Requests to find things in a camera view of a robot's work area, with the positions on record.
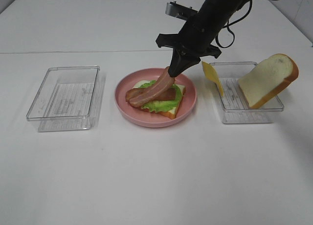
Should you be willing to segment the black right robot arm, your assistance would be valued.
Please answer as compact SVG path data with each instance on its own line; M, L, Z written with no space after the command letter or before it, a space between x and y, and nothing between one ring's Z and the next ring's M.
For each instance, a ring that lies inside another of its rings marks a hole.
M172 60L168 69L170 77L177 77L183 71L200 62L201 57L218 58L221 51L211 45L230 17L244 4L252 0L205 0L199 11L167 3L165 13L185 20L177 34L159 34L158 47L173 49Z

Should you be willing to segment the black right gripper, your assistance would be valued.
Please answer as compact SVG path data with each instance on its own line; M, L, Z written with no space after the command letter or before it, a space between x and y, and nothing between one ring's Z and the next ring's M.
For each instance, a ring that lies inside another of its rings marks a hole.
M188 68L197 65L201 61L200 57L218 58L221 50L211 44L214 38L205 18L199 14L189 17L179 33L159 34L156 39L158 47L175 49L168 69L169 76L177 77Z

